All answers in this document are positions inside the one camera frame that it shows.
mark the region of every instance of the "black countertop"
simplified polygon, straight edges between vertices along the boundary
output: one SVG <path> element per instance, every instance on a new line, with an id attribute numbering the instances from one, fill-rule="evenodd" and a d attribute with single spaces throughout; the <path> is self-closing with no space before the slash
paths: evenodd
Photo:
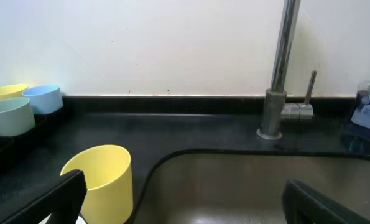
<path id="1" fill-rule="evenodd" d="M 347 156 L 340 140 L 345 119 L 316 116 L 310 123 L 284 122 L 283 138 L 274 143 L 256 137 L 260 120 L 260 115 L 78 114 L 0 177 L 0 204 L 58 176 L 79 152 L 103 144 L 130 152 L 135 205 L 154 167 L 175 154 Z"/>

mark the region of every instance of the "backsplash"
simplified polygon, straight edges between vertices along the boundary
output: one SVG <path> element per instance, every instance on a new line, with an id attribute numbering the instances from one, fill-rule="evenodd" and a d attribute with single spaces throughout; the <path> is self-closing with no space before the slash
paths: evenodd
<path id="1" fill-rule="evenodd" d="M 67 95 L 264 96 L 284 0 L 0 0 L 0 86 Z M 370 0 L 302 0 L 285 89 L 355 96 Z"/>

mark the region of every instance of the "soap bottle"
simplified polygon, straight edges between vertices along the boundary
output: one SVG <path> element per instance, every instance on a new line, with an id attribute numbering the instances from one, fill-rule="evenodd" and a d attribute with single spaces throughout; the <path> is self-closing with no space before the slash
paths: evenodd
<path id="1" fill-rule="evenodd" d="M 356 102 L 345 124 L 343 140 L 349 153 L 370 158 L 370 80 L 358 85 Z"/>

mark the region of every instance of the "black tray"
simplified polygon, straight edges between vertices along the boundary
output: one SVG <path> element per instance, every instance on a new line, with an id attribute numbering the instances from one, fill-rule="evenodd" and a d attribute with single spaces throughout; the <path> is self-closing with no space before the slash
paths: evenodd
<path id="1" fill-rule="evenodd" d="M 71 109 L 64 106 L 48 115 L 35 115 L 35 127 L 18 136 L 0 136 L 0 175 L 12 169 L 39 145 L 52 131 L 64 123 Z"/>

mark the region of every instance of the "faucet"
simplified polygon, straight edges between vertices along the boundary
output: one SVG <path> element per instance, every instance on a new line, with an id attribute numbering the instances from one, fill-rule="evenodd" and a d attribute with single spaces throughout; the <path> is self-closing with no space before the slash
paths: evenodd
<path id="1" fill-rule="evenodd" d="M 277 140 L 282 137 L 280 132 L 281 119 L 303 120 L 313 117 L 313 107 L 309 104 L 309 100 L 312 95 L 317 71 L 314 70 L 312 72 L 304 103 L 285 103 L 285 97 L 287 96 L 287 92 L 284 90 L 285 75 L 289 64 L 300 3 L 301 0 L 285 0 L 284 3 L 272 83 L 271 87 L 266 90 L 262 123 L 257 130 L 259 137 L 268 140 Z"/>

